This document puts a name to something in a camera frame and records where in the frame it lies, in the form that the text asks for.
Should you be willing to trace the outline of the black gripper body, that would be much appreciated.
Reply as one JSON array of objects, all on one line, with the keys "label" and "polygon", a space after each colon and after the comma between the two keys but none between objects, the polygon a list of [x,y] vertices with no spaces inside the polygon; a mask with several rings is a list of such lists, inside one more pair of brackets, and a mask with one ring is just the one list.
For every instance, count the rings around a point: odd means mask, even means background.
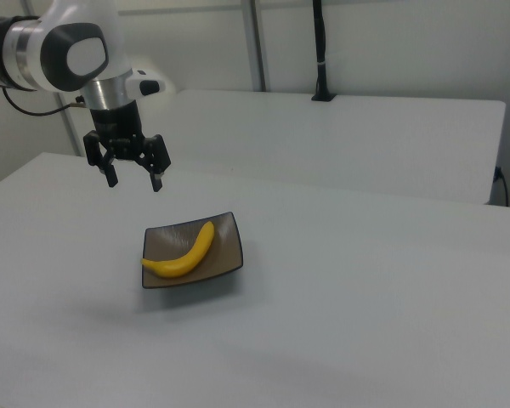
[{"label": "black gripper body", "polygon": [[107,153],[129,162],[141,157],[145,136],[135,101],[111,110],[91,110],[90,114],[99,143]]}]

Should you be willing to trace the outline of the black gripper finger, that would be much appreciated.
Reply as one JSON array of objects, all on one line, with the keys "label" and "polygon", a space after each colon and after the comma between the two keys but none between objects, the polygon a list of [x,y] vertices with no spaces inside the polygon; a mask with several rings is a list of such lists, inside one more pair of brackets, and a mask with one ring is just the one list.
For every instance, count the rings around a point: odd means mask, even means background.
[{"label": "black gripper finger", "polygon": [[83,144],[88,164],[92,167],[97,167],[105,175],[109,187],[115,187],[118,183],[118,178],[113,166],[114,156],[109,151],[104,155],[102,154],[99,135],[95,131],[87,133],[83,137]]},{"label": "black gripper finger", "polygon": [[171,166],[164,138],[160,134],[144,139],[138,164],[149,173],[153,191],[159,192],[162,188],[162,175]]}]

